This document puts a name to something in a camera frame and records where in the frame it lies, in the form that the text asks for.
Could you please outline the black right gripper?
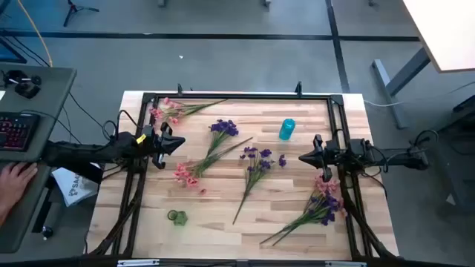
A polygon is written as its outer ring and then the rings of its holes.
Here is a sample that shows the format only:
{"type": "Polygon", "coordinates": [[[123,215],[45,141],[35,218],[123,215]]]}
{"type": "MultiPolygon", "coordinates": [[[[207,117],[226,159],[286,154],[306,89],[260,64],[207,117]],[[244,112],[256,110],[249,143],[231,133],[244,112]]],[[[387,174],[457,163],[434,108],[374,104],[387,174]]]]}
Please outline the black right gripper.
{"type": "Polygon", "coordinates": [[[329,141],[330,147],[323,146],[324,141],[320,134],[316,134],[313,140],[314,149],[306,154],[300,155],[299,160],[322,170],[324,182],[329,182],[333,177],[330,165],[344,166],[349,162],[345,150],[336,146],[336,142],[329,141]]]}

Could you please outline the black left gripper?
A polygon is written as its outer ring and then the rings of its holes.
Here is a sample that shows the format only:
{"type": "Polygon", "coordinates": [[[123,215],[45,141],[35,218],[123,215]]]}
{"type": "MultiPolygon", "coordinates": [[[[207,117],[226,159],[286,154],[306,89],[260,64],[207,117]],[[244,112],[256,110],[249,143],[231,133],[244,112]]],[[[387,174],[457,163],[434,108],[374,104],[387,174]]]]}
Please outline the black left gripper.
{"type": "Polygon", "coordinates": [[[143,141],[145,155],[151,157],[152,163],[160,170],[166,166],[165,154],[171,155],[186,141],[184,137],[172,136],[171,126],[167,122],[161,124],[160,134],[155,132],[153,125],[146,125],[143,133],[145,134],[143,141]]]}

